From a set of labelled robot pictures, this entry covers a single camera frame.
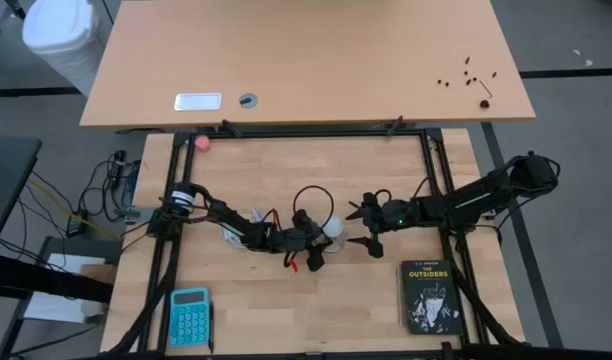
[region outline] gray floor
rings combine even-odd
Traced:
[[[26,8],[32,1],[23,1]],[[108,0],[111,12],[118,0]],[[0,14],[3,10],[0,1]],[[611,0],[493,0],[498,19],[520,70],[612,67]],[[101,37],[110,21],[101,8]],[[21,44],[21,24],[8,19],[0,38],[0,89],[64,86]],[[612,78],[528,80],[525,86],[538,116],[534,123],[495,125],[505,158],[535,150],[559,161],[561,184],[527,205],[524,216],[564,344],[569,348],[612,350]],[[69,198],[76,199],[90,170],[108,154],[125,149],[141,155],[145,135],[78,127],[85,99],[79,95],[0,98],[0,134],[42,139],[36,170]],[[483,133],[469,124],[482,172],[492,169]],[[22,198],[32,205],[25,192]],[[62,224],[66,218],[40,198]],[[103,219],[96,221],[104,224]],[[37,251],[54,230],[28,214],[27,248]],[[119,232],[121,226],[115,225]],[[530,285],[509,225],[503,252],[528,341],[545,345]],[[21,244],[22,218],[16,208],[2,234]],[[1,329],[13,301],[0,301]],[[27,322],[17,349],[82,329],[82,325]],[[29,359],[93,355],[101,329],[67,343],[36,351]]]

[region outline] white bin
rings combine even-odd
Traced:
[[[97,12],[86,0],[37,0],[22,37],[30,51],[88,97],[104,53],[97,23]]]

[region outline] light wooden desk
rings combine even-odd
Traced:
[[[479,178],[467,131],[443,133],[455,185]],[[136,206],[160,205],[157,197],[164,191],[172,139],[147,138]],[[424,177],[417,137],[328,137],[213,140],[210,152],[195,155],[191,181],[244,216],[253,207],[262,212],[274,207],[288,226],[292,199],[306,185],[327,188],[335,198],[335,214],[345,217],[354,210],[348,201],[361,201],[365,191],[387,188],[395,198],[407,199]],[[429,193],[425,187],[420,194]],[[329,211],[328,199],[314,190],[302,194],[299,206],[320,223]],[[351,237],[368,233],[359,220],[345,222],[345,228]],[[141,230],[131,233],[126,244],[140,235]],[[457,336],[410,336],[397,318],[396,267],[402,260],[441,259],[437,229],[408,229],[384,234],[381,240],[382,259],[369,257],[363,246],[346,244],[337,254],[325,255],[326,265],[316,273],[310,273],[305,256],[298,255],[300,270],[295,274],[282,266],[282,255],[231,248],[214,224],[185,225],[176,287],[210,289],[217,354],[428,350],[439,349],[441,341],[459,347]],[[480,228],[468,242],[483,301],[512,336],[523,338],[494,232]],[[145,238],[121,258],[102,350],[118,342],[141,310],[153,247],[154,240]],[[464,301],[476,340],[470,305]],[[153,316],[153,329],[159,326],[159,316]],[[151,345],[156,334],[151,331]],[[169,348],[167,353],[207,351]]]
[[[489,97],[484,86],[466,85],[473,77],[493,94],[487,110],[479,106]],[[221,108],[175,111],[179,93],[221,93]],[[252,109],[238,102],[246,93],[259,99]],[[339,124],[400,115],[535,118],[489,0],[124,1],[81,125]]]

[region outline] calculator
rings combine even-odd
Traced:
[[[207,344],[210,337],[208,289],[180,289],[170,296],[170,345],[185,347]]]

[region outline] book cover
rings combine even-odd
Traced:
[[[448,261],[404,261],[403,315],[411,334],[460,335],[462,314]]]

